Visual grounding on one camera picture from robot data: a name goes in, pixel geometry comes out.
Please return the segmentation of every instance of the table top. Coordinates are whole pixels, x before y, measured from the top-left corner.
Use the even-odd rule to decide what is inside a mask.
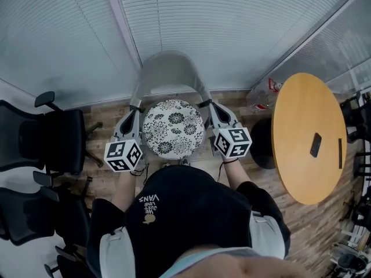
[[[314,134],[322,137],[317,157]],[[347,153],[347,131],[339,103],[317,77],[291,76],[278,94],[272,117],[272,147],[278,174],[292,197],[303,204],[324,200],[335,188]]]
[[[143,121],[148,147],[164,159],[179,160],[191,155],[200,146],[203,132],[200,113],[182,100],[155,104]]]

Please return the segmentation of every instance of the floral cushion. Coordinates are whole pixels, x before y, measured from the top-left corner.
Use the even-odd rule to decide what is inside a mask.
[[[158,156],[170,160],[191,155],[202,142],[203,130],[199,112],[181,100],[157,103],[143,122],[148,147]]]

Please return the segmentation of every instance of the black t-shirt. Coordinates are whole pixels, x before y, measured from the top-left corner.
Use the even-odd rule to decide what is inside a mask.
[[[94,201],[88,262],[99,275],[100,238],[125,226],[133,246],[136,277],[157,278],[195,246],[251,246],[252,209],[277,220],[287,251],[290,232],[266,191],[252,182],[233,191],[200,169],[165,167],[148,179],[126,213],[108,201]]]

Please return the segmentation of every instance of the person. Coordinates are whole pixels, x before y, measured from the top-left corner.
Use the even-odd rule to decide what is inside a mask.
[[[122,268],[111,269],[116,277],[306,277],[301,266],[274,257],[276,244],[266,242],[268,256],[252,248],[252,211],[276,222],[284,255],[290,231],[272,197],[251,182],[239,160],[223,160],[230,188],[200,169],[177,165],[155,172],[135,197],[135,177],[121,173],[112,202],[93,202],[87,246],[92,272],[111,278],[103,272],[112,259]],[[120,230],[129,240],[120,246],[128,249],[107,257],[102,240]]]

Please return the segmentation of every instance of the black table leg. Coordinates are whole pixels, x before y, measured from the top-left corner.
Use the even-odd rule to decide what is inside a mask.
[[[253,141],[250,153],[255,163],[264,169],[274,169],[274,158],[272,150],[272,119],[263,118],[258,121],[250,132]]]

